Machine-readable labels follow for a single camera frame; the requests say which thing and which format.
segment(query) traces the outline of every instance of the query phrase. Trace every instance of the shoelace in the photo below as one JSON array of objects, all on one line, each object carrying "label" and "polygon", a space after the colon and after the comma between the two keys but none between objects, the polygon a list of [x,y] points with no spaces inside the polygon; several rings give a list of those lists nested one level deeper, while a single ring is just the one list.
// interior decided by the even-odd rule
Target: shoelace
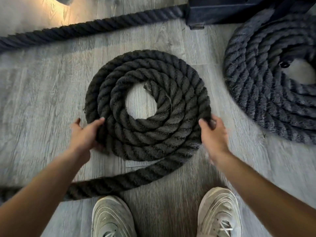
[{"label": "shoelace", "polygon": [[231,237],[229,231],[232,231],[233,228],[230,226],[229,221],[227,221],[227,220],[221,220],[220,223],[219,223],[219,225],[221,226],[221,227],[219,228],[219,230],[225,231],[225,233],[227,234],[227,236],[228,236],[228,237]]},{"label": "shoelace", "polygon": [[103,237],[114,237],[115,233],[116,233],[116,230],[111,231],[111,232],[106,232],[106,233],[103,235]]}]

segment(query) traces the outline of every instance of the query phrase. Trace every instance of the shoe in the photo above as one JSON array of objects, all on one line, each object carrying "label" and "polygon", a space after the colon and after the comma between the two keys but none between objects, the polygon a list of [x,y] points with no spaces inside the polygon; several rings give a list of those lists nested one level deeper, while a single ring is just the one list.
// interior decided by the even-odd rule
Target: shoe
[{"label": "shoe", "polygon": [[134,220],[127,204],[117,196],[97,201],[92,212],[92,237],[136,237]]},{"label": "shoe", "polygon": [[241,237],[238,202],[229,189],[215,187],[204,195],[197,217],[197,237]]}]

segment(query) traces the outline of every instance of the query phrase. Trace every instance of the coiled rope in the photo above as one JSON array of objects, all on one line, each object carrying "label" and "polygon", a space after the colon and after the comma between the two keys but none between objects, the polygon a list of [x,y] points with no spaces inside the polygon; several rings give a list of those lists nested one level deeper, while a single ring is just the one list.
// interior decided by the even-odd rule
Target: coiled rope
[{"label": "coiled rope", "polygon": [[235,31],[225,52],[225,81],[242,110],[261,127],[291,141],[316,144],[316,85],[300,84],[282,71],[295,58],[316,68],[316,18],[289,14],[269,23],[273,12],[261,11]]},{"label": "coiled rope", "polygon": [[[125,96],[134,84],[157,102],[157,112],[134,119]],[[207,90],[197,71],[185,61],[160,51],[132,51],[104,65],[93,77],[85,104],[88,123],[105,117],[97,141],[128,160],[158,162],[133,172],[72,183],[64,200],[78,200],[126,191],[158,180],[181,167],[201,144],[198,120],[211,114]],[[18,188],[0,189],[6,201]]]},{"label": "coiled rope", "polygon": [[147,10],[105,19],[97,19],[69,26],[54,27],[17,33],[0,37],[0,53],[31,46],[39,46],[56,41],[65,41],[99,33],[121,30],[133,26],[142,26],[156,22],[184,18],[186,4]]}]

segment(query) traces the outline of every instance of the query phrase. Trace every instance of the left hand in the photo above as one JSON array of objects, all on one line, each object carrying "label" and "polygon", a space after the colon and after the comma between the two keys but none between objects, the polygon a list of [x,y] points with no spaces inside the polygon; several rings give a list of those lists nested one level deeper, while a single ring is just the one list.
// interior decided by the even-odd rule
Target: left hand
[{"label": "left hand", "polygon": [[83,163],[90,159],[90,150],[96,145],[96,134],[98,128],[104,123],[104,117],[87,125],[85,128],[80,127],[80,118],[77,118],[71,124],[71,138],[68,149],[74,152]]}]

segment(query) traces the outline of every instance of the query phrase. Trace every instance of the hand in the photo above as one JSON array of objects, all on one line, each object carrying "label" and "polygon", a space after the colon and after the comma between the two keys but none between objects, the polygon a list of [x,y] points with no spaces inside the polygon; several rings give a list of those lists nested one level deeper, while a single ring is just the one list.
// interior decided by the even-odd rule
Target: hand
[{"label": "hand", "polygon": [[212,115],[212,121],[215,122],[215,128],[212,130],[208,123],[200,119],[201,139],[204,147],[209,153],[210,161],[217,163],[217,158],[225,153],[230,153],[228,149],[228,135],[221,118]]},{"label": "hand", "polygon": [[85,128],[80,127],[80,118],[71,124],[71,138],[68,149],[73,151],[79,158],[87,163],[90,159],[90,150],[96,145],[95,137],[98,128],[104,123],[104,117],[95,120]]}]

